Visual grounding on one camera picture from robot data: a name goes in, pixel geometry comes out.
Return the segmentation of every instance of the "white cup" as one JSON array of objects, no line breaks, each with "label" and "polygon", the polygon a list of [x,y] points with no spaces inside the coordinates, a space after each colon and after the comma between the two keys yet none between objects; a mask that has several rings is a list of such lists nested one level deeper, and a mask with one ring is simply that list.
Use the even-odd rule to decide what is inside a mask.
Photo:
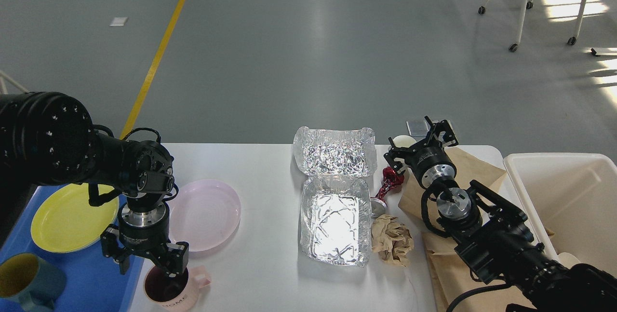
[{"label": "white cup", "polygon": [[186,312],[197,302],[199,289],[210,284],[205,266],[187,268],[182,275],[167,277],[165,271],[154,266],[144,280],[146,297],[169,312]]}]

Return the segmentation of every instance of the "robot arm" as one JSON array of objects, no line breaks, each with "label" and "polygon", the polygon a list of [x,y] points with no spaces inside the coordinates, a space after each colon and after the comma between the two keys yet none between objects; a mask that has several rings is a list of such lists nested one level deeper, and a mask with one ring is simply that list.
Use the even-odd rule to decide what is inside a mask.
[{"label": "robot arm", "polygon": [[[549,260],[543,244],[531,245],[534,238],[524,224],[527,215],[522,210],[476,180],[470,182],[469,189],[461,189],[454,181],[456,167],[443,150],[458,144],[450,123],[425,119],[430,125],[425,139],[397,147],[390,138],[391,148],[384,158],[399,174],[410,167],[425,189],[421,199],[423,222],[430,231],[456,241],[456,253],[478,281],[488,284],[502,279],[506,282],[503,288],[515,285],[541,312],[617,311],[617,279],[588,264],[569,270]],[[429,201],[437,204],[436,221],[443,230],[429,219]],[[484,224],[480,209],[489,215]],[[478,292],[488,290],[484,287]],[[455,299],[448,311],[467,296],[470,294]],[[526,310],[518,305],[507,309]]]},{"label": "robot arm", "polygon": [[[119,263],[122,274],[131,254],[152,260],[169,276],[182,274],[188,243],[168,239],[166,201],[177,192],[174,158],[156,134],[156,141],[116,139],[93,125],[82,103],[61,93],[1,95],[0,175],[25,176],[37,185],[87,183],[91,206],[126,195],[119,226],[110,224],[101,235],[103,254]],[[99,195],[99,184],[114,190]]]}]

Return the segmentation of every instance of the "pink plate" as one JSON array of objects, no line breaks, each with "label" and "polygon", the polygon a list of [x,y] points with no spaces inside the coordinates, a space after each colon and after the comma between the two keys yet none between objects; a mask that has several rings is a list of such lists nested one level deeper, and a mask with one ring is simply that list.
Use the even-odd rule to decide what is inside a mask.
[{"label": "pink plate", "polygon": [[240,223],[240,198],[220,180],[203,179],[180,187],[169,205],[170,240],[188,242],[189,251],[209,250],[222,244]]}]

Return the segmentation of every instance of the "aluminum foil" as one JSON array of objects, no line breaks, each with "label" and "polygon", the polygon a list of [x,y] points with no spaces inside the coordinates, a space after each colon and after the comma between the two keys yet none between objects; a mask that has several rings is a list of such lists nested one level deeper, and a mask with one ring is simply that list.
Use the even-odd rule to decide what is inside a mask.
[{"label": "aluminum foil", "polygon": [[370,254],[368,185],[349,176],[311,176],[302,189],[300,248],[312,259],[364,267]]},{"label": "aluminum foil", "polygon": [[375,133],[300,127],[294,137],[295,162],[308,176],[372,176],[377,169]]}]

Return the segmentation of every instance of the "white plastic container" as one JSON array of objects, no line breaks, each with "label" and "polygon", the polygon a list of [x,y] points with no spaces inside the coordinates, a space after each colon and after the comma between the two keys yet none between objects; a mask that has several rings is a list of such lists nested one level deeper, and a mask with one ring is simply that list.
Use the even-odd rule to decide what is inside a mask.
[{"label": "white plastic container", "polygon": [[[511,154],[504,165],[545,253],[617,274],[617,167],[602,154]],[[549,239],[544,227],[554,231]]]}]

